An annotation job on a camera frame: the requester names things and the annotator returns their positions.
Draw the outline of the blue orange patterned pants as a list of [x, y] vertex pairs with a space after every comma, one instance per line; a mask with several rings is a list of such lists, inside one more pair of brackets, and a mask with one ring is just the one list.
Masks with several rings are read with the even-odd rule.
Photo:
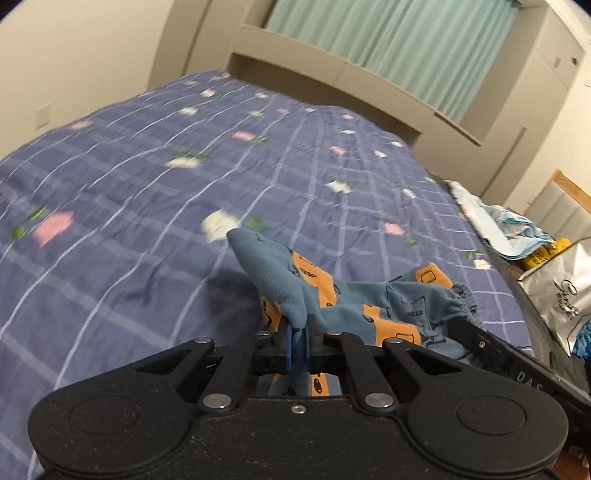
[[228, 244], [259, 291], [267, 327], [287, 340], [290, 367], [263, 384], [275, 396], [339, 394], [332, 374], [308, 370], [308, 344], [315, 333], [353, 333], [369, 346], [400, 338], [454, 360], [466, 361], [468, 350], [449, 335], [449, 323], [460, 318], [481, 327], [484, 322], [472, 291], [453, 283], [435, 263], [386, 282], [335, 278], [303, 255], [236, 228]]

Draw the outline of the white shopping bag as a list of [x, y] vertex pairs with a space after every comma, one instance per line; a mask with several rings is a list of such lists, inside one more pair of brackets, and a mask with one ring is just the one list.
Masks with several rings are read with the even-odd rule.
[[525, 272], [518, 284], [568, 356], [590, 322], [590, 238]]

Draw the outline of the blue cloth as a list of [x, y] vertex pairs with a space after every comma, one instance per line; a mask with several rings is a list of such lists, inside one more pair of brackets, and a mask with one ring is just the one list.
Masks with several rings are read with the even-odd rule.
[[579, 358], [591, 358], [591, 323], [586, 323], [577, 334], [572, 352]]

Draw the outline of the yellow black package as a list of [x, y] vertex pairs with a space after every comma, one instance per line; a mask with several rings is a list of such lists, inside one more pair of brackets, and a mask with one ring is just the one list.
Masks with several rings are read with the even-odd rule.
[[535, 268], [556, 257], [571, 245], [571, 241], [567, 238], [561, 238], [552, 243], [542, 245], [533, 253], [521, 259], [519, 261], [520, 266], [523, 270]]

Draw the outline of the light blue crumpled blanket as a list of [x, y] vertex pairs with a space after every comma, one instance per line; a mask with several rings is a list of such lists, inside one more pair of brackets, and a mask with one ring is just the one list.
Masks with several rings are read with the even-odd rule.
[[487, 205], [462, 184], [446, 180], [451, 195], [478, 235], [500, 257], [521, 260], [540, 247], [550, 245], [554, 238], [529, 218], [501, 205]]

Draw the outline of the wooden padded headboard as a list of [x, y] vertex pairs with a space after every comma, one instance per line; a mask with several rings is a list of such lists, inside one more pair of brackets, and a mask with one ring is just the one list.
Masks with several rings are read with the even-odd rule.
[[590, 236], [590, 195], [556, 170], [525, 216], [555, 240], [566, 238], [575, 243]]

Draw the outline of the blue plaid floral quilt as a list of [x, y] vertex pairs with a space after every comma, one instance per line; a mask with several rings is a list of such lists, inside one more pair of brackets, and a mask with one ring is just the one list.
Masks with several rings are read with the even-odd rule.
[[194, 337], [259, 325], [226, 243], [242, 227], [349, 281], [434, 263], [484, 326], [530, 351], [467, 218], [411, 148], [362, 115], [219, 71], [90, 113], [1, 163], [1, 475], [40, 467], [33, 406]]

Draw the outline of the teal curtain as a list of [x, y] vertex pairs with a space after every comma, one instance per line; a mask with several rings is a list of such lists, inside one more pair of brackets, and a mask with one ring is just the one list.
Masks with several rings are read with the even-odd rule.
[[266, 29], [346, 59], [459, 122], [519, 11], [507, 0], [283, 0]]

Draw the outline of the beige built-in wardrobe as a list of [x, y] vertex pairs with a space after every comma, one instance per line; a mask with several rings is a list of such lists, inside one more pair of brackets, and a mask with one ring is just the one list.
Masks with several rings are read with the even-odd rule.
[[439, 176], [516, 210], [560, 168], [556, 136], [590, 59], [567, 3], [515, 1], [520, 11], [505, 43], [454, 122], [346, 59], [267, 30], [276, 2], [173, 2], [149, 85], [219, 69], [298, 100], [349, 108], [400, 135]]

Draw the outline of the white wall outlet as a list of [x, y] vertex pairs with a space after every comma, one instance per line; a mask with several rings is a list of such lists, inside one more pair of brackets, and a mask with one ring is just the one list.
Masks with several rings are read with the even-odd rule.
[[37, 108], [35, 112], [35, 129], [46, 127], [51, 121], [51, 105], [45, 104]]

